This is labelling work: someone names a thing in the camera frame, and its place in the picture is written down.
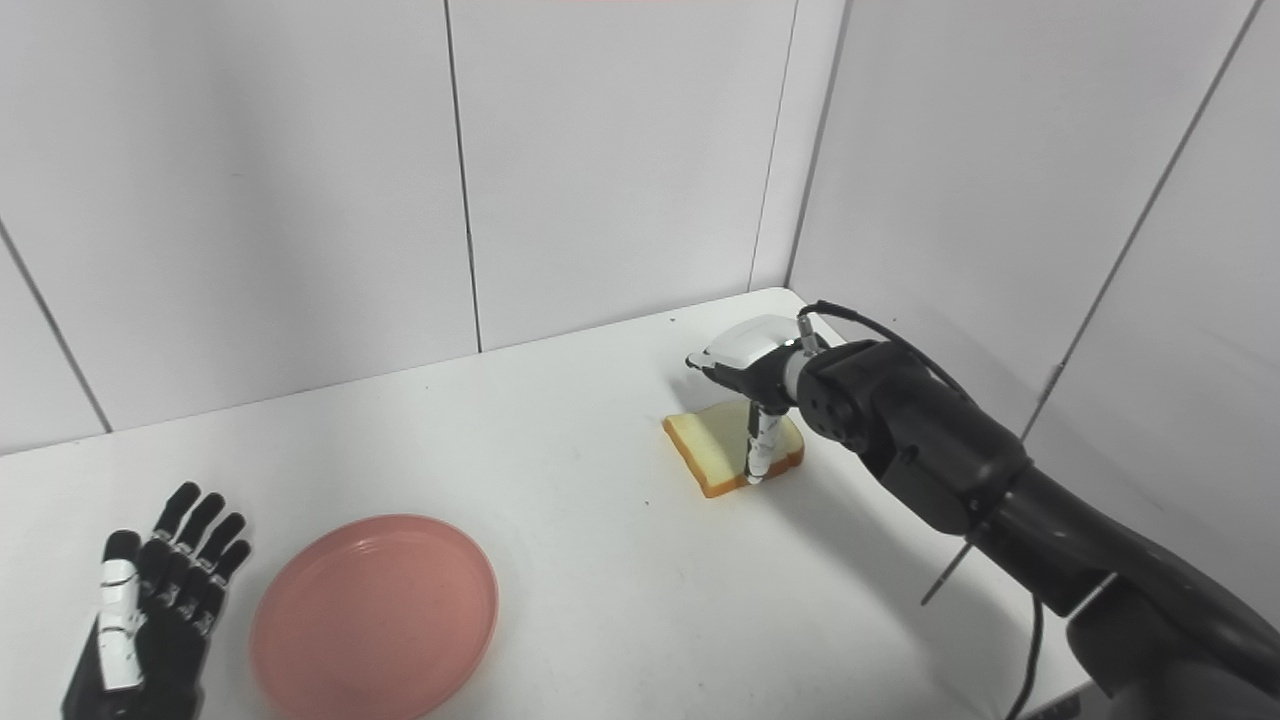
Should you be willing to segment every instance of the pink plate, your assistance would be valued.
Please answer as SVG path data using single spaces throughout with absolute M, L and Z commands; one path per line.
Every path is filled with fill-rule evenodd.
M 367 518 L 275 577 L 253 618 L 253 675 L 291 720 L 411 720 L 466 683 L 497 616 L 471 538 L 419 515 Z

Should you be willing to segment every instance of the white table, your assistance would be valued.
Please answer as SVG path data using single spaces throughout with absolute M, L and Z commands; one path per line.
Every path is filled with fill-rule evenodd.
M 202 720 L 269 717 L 253 610 L 311 539 L 383 512 L 442 518 L 489 555 L 493 644 L 433 719 L 1001 717 L 1030 600 L 835 443 L 705 500 L 659 423 L 727 391 L 684 366 L 768 290 L 366 380 L 0 457 L 0 717 L 55 717 L 115 528 L 183 479 L 250 519 Z M 1030 707 L 1085 675 L 1050 618 Z

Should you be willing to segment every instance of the black robot arm segment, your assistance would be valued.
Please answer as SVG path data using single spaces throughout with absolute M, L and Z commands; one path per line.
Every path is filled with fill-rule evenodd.
M 1252 688 L 1270 707 L 1206 717 L 1280 719 L 1280 633 L 1207 575 L 1042 473 L 1018 436 L 950 377 L 940 380 L 937 365 L 916 348 L 859 341 L 815 352 L 803 338 L 777 337 L 768 360 L 737 368 L 732 382 L 722 382 L 714 364 L 698 366 L 756 402 L 787 398 L 809 428 L 856 452 L 932 528 L 966 537 L 1057 615 L 1079 610 L 1068 639 L 1108 694 L 1149 710 L 1170 678 L 1193 676 L 1204 687 Z M 1235 707 L 1233 700 L 1224 708 Z

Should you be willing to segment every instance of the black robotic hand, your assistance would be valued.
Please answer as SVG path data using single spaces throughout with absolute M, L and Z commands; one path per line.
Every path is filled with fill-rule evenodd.
M 218 493 L 197 505 L 200 495 L 196 483 L 178 488 L 146 544 L 133 530 L 108 538 L 102 603 L 63 700 L 65 720 L 196 717 L 209 638 L 227 583 L 250 552 L 236 539 L 244 529 L 238 512 L 200 547 L 225 506 Z

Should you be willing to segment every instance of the wire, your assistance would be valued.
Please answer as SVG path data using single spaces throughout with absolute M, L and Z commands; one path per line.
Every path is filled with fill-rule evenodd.
M 844 320 L 850 320 L 852 323 L 858 323 L 859 325 L 864 325 L 867 328 L 876 331 L 890 342 L 901 346 L 902 350 L 906 350 L 908 352 L 914 355 L 915 359 L 923 363 L 924 366 L 928 368 L 934 375 L 937 375 L 937 378 L 942 380 L 943 384 L 954 389 L 956 395 L 960 396 L 961 400 L 964 400 L 970 405 L 975 405 L 973 397 L 970 397 L 969 393 L 965 392 L 963 387 L 960 387 L 960 383 L 956 382 L 956 379 L 952 378 L 946 370 L 943 370 L 941 365 L 934 363 L 932 357 L 925 355 L 923 350 L 915 347 L 914 345 L 908 342 L 905 337 L 886 328 L 884 325 L 877 323 L 876 320 L 872 320 L 870 318 L 863 315 L 856 310 L 845 307 L 844 305 L 836 305 L 835 302 L 827 302 L 826 300 L 819 300 L 813 305 L 805 305 L 804 307 L 800 309 L 800 313 L 797 313 L 796 316 L 808 315 L 809 313 L 817 313 L 819 315 L 831 315 L 832 318 L 841 318 Z
M 1005 715 L 1005 720 L 1018 720 L 1023 708 L 1027 707 L 1028 698 L 1032 697 L 1032 688 L 1036 687 L 1036 662 L 1039 660 L 1041 641 L 1044 639 L 1044 603 L 1038 597 L 1032 596 L 1034 607 L 1034 620 L 1032 620 L 1032 648 L 1027 653 L 1027 676 L 1023 678 L 1023 689 L 1018 691 L 1014 705 Z

